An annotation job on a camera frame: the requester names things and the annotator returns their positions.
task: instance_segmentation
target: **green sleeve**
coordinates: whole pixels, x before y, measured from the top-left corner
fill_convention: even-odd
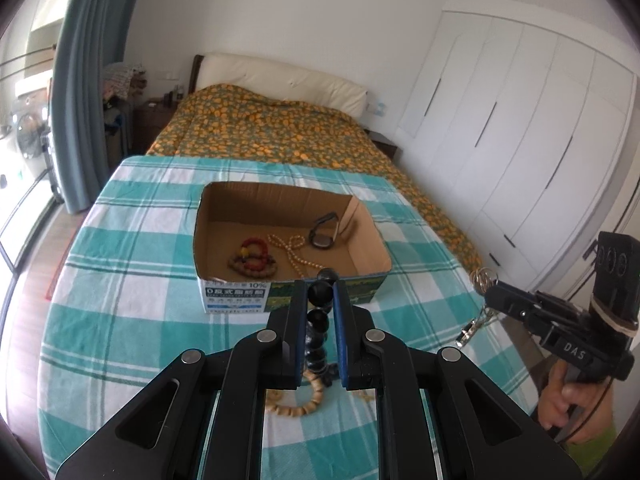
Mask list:
[[[565,444],[564,449],[580,467],[582,475],[587,476],[609,450],[615,439],[616,428],[612,423],[606,431],[593,440],[588,440],[582,444]]]

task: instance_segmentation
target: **wardrobe door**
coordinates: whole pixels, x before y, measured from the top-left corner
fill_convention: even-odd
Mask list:
[[[454,47],[459,41],[465,41],[465,35],[472,34],[478,24],[487,23],[489,19],[474,14],[442,13],[438,30],[422,66],[422,71],[415,82],[402,119],[400,119],[399,127],[411,137],[415,137],[430,104],[433,103],[436,91],[439,91],[444,69]]]
[[[513,242],[538,271],[572,240],[605,184],[626,123],[623,114],[593,91],[554,176]]]
[[[571,303],[575,306],[579,306],[583,310],[588,310],[591,302],[591,293],[593,287],[596,284],[596,275],[593,273],[584,286],[571,298]]]
[[[631,105],[634,75],[604,54],[596,53],[589,90],[627,114]]]
[[[594,51],[561,38],[531,124],[484,211],[514,237],[549,183],[582,112]]]
[[[433,198],[444,209],[456,178],[493,121],[523,29],[521,23],[492,21],[460,106],[427,171]]]
[[[478,63],[491,22],[492,18],[488,16],[474,16],[468,22],[468,29],[458,36],[442,72],[438,89],[427,106],[418,134],[414,142],[402,152],[401,166],[424,189],[429,188],[424,168],[432,163],[436,150],[455,117]]]
[[[498,273],[504,282],[519,288],[528,288],[538,275],[529,262],[504,237],[495,223],[480,213],[469,229],[469,237],[478,246],[485,265]]]
[[[558,35],[526,25],[486,130],[451,190],[447,207],[463,231],[484,207],[513,158],[536,110]]]

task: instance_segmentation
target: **checkered tablecloth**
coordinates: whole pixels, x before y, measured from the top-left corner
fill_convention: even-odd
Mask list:
[[[369,208],[393,261],[374,300],[376,326],[408,345],[451,344],[481,298],[431,228],[386,180],[303,166],[212,158],[137,156],[105,186],[71,247],[47,320],[38,408],[51,475],[162,368],[187,348],[231,348],[266,314],[206,314],[192,255],[202,187],[213,181],[276,182],[352,194]],[[334,330],[329,357],[335,360]],[[524,410],[536,389],[499,323],[465,353]],[[309,387],[288,392],[303,404]],[[339,383],[313,414],[264,422],[262,477],[373,479],[375,406]]]

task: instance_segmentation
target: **black ball joint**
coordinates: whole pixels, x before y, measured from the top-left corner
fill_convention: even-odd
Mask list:
[[[314,307],[306,313],[305,363],[325,386],[331,386],[335,373],[335,367],[327,364],[324,342],[329,330],[328,314],[334,306],[334,283],[338,279],[333,269],[322,269],[307,291],[309,303]]]

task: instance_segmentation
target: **nightstand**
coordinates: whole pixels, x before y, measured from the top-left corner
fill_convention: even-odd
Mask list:
[[[398,147],[382,134],[366,129],[364,131],[369,136],[369,139],[376,145],[376,148],[393,161]]]
[[[144,155],[174,116],[177,105],[167,108],[162,101],[149,100],[133,110],[133,153]]]

